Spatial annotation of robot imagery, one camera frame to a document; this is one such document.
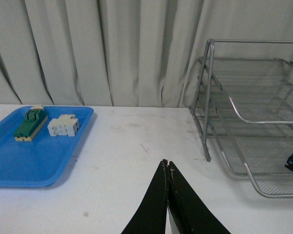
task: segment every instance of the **metal wire rack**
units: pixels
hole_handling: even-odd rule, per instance
[[[229,169],[248,176],[259,194],[293,198],[293,172],[285,167],[293,152],[293,62],[217,58],[215,42],[293,41],[209,39],[199,60],[202,69],[195,101],[189,108],[207,161],[207,136],[213,135]],[[204,110],[203,125],[195,113],[197,104]]]

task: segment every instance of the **blue tray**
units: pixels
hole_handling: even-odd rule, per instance
[[[0,186],[42,187],[54,183],[66,164],[89,122],[89,107],[46,106],[48,121],[32,141],[15,141],[13,132],[23,122],[31,107],[19,108],[0,122]],[[74,136],[50,136],[47,126],[52,118],[74,114],[80,129]]]

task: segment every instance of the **silver metal frame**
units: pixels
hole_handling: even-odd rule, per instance
[[[198,129],[198,132],[199,132],[199,136],[200,136],[200,139],[201,139],[201,142],[202,142],[202,145],[203,145],[203,148],[204,148],[204,153],[205,153],[205,158],[206,160],[209,162],[211,160],[210,158],[210,154],[209,154],[209,150],[208,150],[208,147],[207,147],[207,136],[208,136],[208,127],[211,129],[212,131],[212,134],[215,136],[215,139],[217,141],[217,144],[225,158],[225,161],[226,161],[226,164],[229,166],[230,168],[230,165],[229,163],[227,162],[227,159],[225,157],[225,153],[224,153],[224,150],[221,146],[221,143],[217,137],[217,134],[214,130],[214,128],[212,127],[212,124],[211,122],[209,121],[209,115],[210,115],[210,103],[212,102],[212,99],[211,99],[211,86],[212,86],[212,80],[215,82],[215,84],[218,84],[218,80],[216,79],[216,77],[213,75],[213,67],[214,67],[214,59],[215,59],[215,43],[216,42],[225,42],[225,43],[277,43],[277,44],[293,44],[293,41],[278,41],[278,40],[226,40],[226,39],[208,39],[207,40],[207,43],[206,43],[206,46],[205,46],[205,51],[204,51],[204,56],[203,56],[203,59],[201,62],[201,70],[200,70],[200,73],[199,73],[199,76],[198,76],[198,83],[197,83],[197,89],[196,89],[196,92],[195,92],[195,98],[194,98],[194,101],[193,101],[193,104],[189,107],[189,110],[190,110],[190,113],[192,114],[193,116],[193,119],[195,121],[195,124],[197,126],[197,129]],[[293,62],[287,62],[287,61],[284,61],[287,65],[293,67]],[[204,71],[207,71],[208,73],[208,78],[207,78],[207,83],[205,85],[205,90],[206,90],[206,102],[205,102],[205,106],[204,106],[204,117],[203,117],[203,126],[201,126],[200,122],[199,122],[199,119],[198,117],[196,116],[195,114],[195,109],[196,109],[196,106],[197,106],[197,102],[198,102],[198,96],[199,96],[199,93],[200,93],[200,88],[202,86],[202,78],[203,78],[203,74],[204,74]],[[287,121],[287,120],[283,120],[283,121],[248,121],[246,119],[244,119],[238,112],[235,104],[234,104],[234,100],[232,99],[232,97],[229,95],[229,93],[225,90],[225,88],[221,88],[222,90],[224,90],[224,92],[227,94],[227,96],[229,97],[230,101],[231,101],[231,104],[235,110],[235,113],[236,115],[244,122],[246,123],[255,123],[255,124],[286,124],[286,125],[290,125],[292,126],[293,125],[293,121]],[[221,122],[224,122],[223,119],[222,119],[222,114],[221,113],[218,113],[218,117],[221,119]],[[293,198],[293,194],[285,194],[285,195],[280,195],[280,194],[273,194],[273,195],[269,195],[269,194],[265,194],[263,193],[255,178],[254,178],[254,175],[252,174],[251,170],[249,169],[249,166],[248,166],[248,163],[245,159],[245,157],[243,156],[243,153],[240,151],[239,149],[239,146],[238,144],[236,143],[236,141],[234,140],[234,137],[233,135],[231,134],[230,132],[230,129],[229,127],[224,124],[223,126],[228,134],[228,137],[229,139],[231,140],[231,143],[233,144],[240,160],[241,160],[241,163],[243,164],[245,170],[246,170],[246,173],[247,175],[249,176],[253,186],[254,186],[254,189],[259,193],[261,194],[262,196],[264,197],[269,197],[269,198]],[[231,168],[230,170],[236,174],[236,175],[239,175],[239,176],[243,176],[245,174],[239,174],[239,173],[236,173],[234,172]]]

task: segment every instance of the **table surface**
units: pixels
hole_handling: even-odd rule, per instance
[[[0,105],[0,121],[19,107]],[[207,162],[188,109],[93,109],[87,139],[53,185],[0,188],[0,233],[121,233],[165,158],[231,233],[293,234],[293,199],[257,194],[229,172],[212,139]]]

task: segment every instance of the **white curtain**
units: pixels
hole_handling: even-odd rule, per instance
[[[0,103],[187,107],[208,38],[293,40],[293,0],[0,0]]]

